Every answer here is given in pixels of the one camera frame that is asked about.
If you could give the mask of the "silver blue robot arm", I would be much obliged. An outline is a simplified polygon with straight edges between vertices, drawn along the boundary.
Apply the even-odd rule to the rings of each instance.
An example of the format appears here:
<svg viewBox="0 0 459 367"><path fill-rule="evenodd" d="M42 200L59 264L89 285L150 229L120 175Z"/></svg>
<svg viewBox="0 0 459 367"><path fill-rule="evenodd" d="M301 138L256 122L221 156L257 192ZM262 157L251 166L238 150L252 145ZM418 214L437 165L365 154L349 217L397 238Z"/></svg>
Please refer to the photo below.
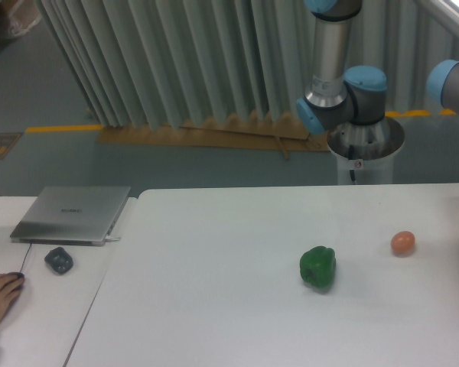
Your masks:
<svg viewBox="0 0 459 367"><path fill-rule="evenodd" d="M459 1L415 1L459 37ZM326 133L337 160L339 185L390 184L394 158L405 143L403 127L386 117L387 79L375 67L345 70L351 22L363 1L304 1L316 18L313 76L296 109L313 135ZM459 115L459 61L445 60L430 72L426 90Z"/></svg>

